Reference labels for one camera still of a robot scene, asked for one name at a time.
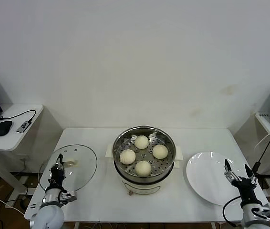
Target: robotic arm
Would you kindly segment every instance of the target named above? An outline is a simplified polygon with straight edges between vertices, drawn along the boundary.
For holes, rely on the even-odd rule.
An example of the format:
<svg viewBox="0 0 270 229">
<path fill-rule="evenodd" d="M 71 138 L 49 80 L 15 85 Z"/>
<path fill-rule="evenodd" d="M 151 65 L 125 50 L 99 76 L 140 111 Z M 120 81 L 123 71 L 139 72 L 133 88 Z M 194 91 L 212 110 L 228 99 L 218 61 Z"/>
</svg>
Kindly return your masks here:
<svg viewBox="0 0 270 229">
<path fill-rule="evenodd" d="M 225 160 L 225 177 L 240 193 L 243 210 L 242 228 L 270 229 L 270 203 L 262 206 L 256 198 L 254 189 L 257 178 L 251 169 L 245 165 L 248 178 L 237 176 Z M 62 186 L 65 179 L 63 155 L 59 154 L 56 163 L 50 169 L 52 176 L 48 179 L 49 186 L 37 212 L 30 220 L 31 229 L 60 229 L 64 223 L 62 206 L 77 199 L 74 191 L 69 192 Z"/>
<path fill-rule="evenodd" d="M 262 206 L 262 203 L 256 198 L 254 192 L 254 189 L 257 186 L 257 178 L 247 165 L 245 165 L 245 170 L 249 178 L 237 176 L 231 171 L 229 162 L 225 160 L 225 177 L 232 186 L 235 186 L 239 190 L 242 199 L 242 228 L 270 229 L 270 203 Z"/>
<path fill-rule="evenodd" d="M 69 192 L 62 186 L 65 179 L 63 155 L 59 154 L 56 163 L 51 167 L 49 186 L 37 214 L 30 220 L 31 229 L 60 229 L 64 223 L 62 206 L 77 199 L 74 191 Z"/>
</svg>

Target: white plate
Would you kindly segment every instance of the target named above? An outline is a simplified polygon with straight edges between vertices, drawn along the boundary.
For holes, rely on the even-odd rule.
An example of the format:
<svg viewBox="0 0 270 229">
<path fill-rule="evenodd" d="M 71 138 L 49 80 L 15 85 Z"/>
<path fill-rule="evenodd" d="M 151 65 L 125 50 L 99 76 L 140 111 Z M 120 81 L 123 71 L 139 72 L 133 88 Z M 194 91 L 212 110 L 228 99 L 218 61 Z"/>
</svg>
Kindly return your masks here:
<svg viewBox="0 0 270 229">
<path fill-rule="evenodd" d="M 225 159 L 229 161 L 232 171 L 238 176 L 244 176 L 233 161 L 215 152 L 195 154 L 188 161 L 186 168 L 187 178 L 192 188 L 202 198 L 221 206 L 240 195 L 238 189 L 225 178 Z"/>
</svg>

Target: black mouse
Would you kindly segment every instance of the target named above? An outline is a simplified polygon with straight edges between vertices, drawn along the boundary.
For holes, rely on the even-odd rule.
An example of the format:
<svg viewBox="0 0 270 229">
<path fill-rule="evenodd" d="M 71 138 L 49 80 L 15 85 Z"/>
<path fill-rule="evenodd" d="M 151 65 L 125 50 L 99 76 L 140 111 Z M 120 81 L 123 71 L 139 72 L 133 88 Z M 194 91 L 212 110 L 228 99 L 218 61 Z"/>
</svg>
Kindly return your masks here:
<svg viewBox="0 0 270 229">
<path fill-rule="evenodd" d="M 0 123 L 0 136 L 6 135 L 10 131 L 12 121 L 4 121 Z"/>
</svg>

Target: floor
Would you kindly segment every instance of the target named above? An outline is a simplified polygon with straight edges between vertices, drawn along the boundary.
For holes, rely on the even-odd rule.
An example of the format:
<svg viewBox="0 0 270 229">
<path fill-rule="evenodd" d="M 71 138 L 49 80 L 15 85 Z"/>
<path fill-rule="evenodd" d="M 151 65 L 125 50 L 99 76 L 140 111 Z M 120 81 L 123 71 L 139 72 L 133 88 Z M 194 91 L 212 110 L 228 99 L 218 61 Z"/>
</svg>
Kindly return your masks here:
<svg viewBox="0 0 270 229">
<path fill-rule="evenodd" d="M 36 176 L 30 176 L 26 182 L 28 187 L 36 187 L 38 184 L 38 179 Z M 10 193 L 12 192 L 12 187 L 8 185 L 5 181 L 0 179 L 0 199 L 7 200 Z M 29 204 L 29 199 L 24 198 L 22 201 L 23 205 L 27 206 Z M 21 208 L 21 200 L 18 200 L 14 205 L 15 208 L 19 209 L 23 213 L 25 210 Z M 0 220 L 3 223 L 3 228 L 5 229 L 29 229 L 29 222 L 19 213 L 15 212 L 13 209 L 5 208 L 3 204 L 0 203 Z M 65 223 L 63 229 L 73 229 L 74 223 Z M 79 229 L 212 229 L 210 223 L 140 223 L 140 224 L 109 224 L 109 223 L 81 223 Z"/>
</svg>

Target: steamed bun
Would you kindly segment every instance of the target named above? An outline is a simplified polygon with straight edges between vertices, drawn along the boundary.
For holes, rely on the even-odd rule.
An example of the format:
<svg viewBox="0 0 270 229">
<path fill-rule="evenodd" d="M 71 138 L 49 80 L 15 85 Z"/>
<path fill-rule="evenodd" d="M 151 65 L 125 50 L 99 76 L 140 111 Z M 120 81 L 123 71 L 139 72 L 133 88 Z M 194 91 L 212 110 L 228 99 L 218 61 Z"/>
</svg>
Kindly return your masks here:
<svg viewBox="0 0 270 229">
<path fill-rule="evenodd" d="M 146 136 L 141 135 L 135 139 L 135 146 L 138 149 L 145 149 L 147 148 L 148 144 L 149 144 L 149 139 Z"/>
<path fill-rule="evenodd" d="M 125 149 L 120 154 L 120 161 L 125 165 L 130 165 L 135 161 L 136 154 L 132 149 Z"/>
<path fill-rule="evenodd" d="M 168 156 L 168 149 L 163 145 L 156 145 L 152 150 L 152 154 L 157 159 L 164 159 Z"/>
<path fill-rule="evenodd" d="M 147 161 L 140 161 L 135 166 L 135 172 L 140 177 L 147 177 L 151 173 L 151 165 Z"/>
</svg>

